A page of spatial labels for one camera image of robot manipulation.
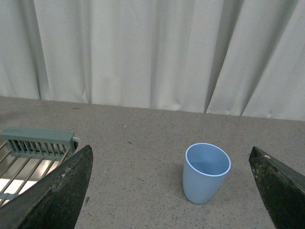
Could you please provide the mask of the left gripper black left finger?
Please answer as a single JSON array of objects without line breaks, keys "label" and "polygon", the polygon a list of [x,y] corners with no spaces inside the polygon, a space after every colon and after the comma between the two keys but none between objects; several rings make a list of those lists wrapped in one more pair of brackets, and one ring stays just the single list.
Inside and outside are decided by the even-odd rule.
[{"label": "left gripper black left finger", "polygon": [[93,165],[86,145],[0,209],[2,229],[72,229],[78,220]]}]

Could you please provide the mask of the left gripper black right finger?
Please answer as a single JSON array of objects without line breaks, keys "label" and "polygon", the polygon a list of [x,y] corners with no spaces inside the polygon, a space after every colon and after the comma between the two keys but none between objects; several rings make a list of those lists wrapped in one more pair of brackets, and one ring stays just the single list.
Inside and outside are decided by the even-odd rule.
[{"label": "left gripper black right finger", "polygon": [[264,206],[277,229],[305,227],[305,176],[254,146],[249,164]]}]

